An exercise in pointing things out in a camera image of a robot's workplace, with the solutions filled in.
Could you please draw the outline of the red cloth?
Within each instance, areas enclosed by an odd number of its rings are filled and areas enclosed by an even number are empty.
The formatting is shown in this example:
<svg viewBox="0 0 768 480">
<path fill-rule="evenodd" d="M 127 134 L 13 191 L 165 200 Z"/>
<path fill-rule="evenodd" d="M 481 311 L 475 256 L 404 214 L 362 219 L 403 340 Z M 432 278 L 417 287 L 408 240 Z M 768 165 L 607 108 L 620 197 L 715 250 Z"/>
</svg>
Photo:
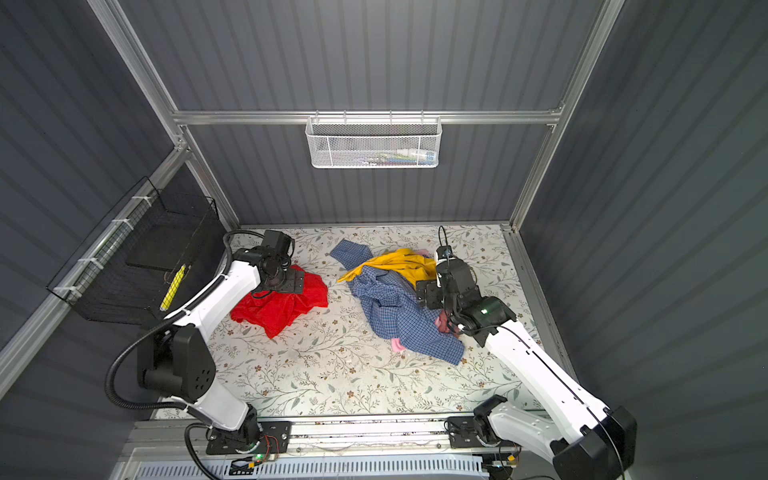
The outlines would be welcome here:
<svg viewBox="0 0 768 480">
<path fill-rule="evenodd" d="M 313 308 L 328 307 L 328 287 L 316 274 L 306 273 L 301 267 L 291 269 L 304 274 L 304 289 L 301 294 L 270 293 L 264 298 L 246 295 L 230 312 L 230 318 L 238 323 L 247 322 L 260 326 L 270 339 L 278 336 L 299 316 Z"/>
</svg>

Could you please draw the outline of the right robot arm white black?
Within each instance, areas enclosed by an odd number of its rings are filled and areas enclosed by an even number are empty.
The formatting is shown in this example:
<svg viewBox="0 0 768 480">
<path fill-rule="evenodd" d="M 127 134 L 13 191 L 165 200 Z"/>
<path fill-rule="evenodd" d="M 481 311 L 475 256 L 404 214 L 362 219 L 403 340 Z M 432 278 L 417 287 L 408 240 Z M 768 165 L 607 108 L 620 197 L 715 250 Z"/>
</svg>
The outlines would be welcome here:
<svg viewBox="0 0 768 480">
<path fill-rule="evenodd" d="M 473 411 L 472 442 L 513 443 L 549 461 L 562 479 L 622 479 L 633 464 L 637 422 L 611 409 L 575 381 L 529 335 L 511 308 L 484 296 L 471 267 L 443 246 L 436 277 L 416 291 L 427 307 L 440 306 L 451 332 L 473 338 L 523 383 L 544 407 L 542 419 L 495 394 Z"/>
</svg>

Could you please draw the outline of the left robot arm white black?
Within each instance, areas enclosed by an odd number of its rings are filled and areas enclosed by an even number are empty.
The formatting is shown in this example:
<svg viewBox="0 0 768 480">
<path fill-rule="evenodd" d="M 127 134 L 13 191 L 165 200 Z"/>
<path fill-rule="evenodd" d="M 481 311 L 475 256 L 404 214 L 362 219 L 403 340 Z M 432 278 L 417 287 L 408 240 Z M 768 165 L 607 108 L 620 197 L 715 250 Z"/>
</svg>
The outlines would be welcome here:
<svg viewBox="0 0 768 480">
<path fill-rule="evenodd" d="M 208 346 L 210 337 L 231 310 L 247 295 L 301 293 L 304 275 L 291 268 L 295 240 L 275 230 L 251 232 L 261 240 L 255 247 L 230 246 L 224 237 L 224 266 L 203 289 L 166 316 L 169 325 L 141 342 L 137 355 L 140 387 L 176 402 L 206 424 L 225 431 L 243 427 L 253 408 L 217 379 Z"/>
</svg>

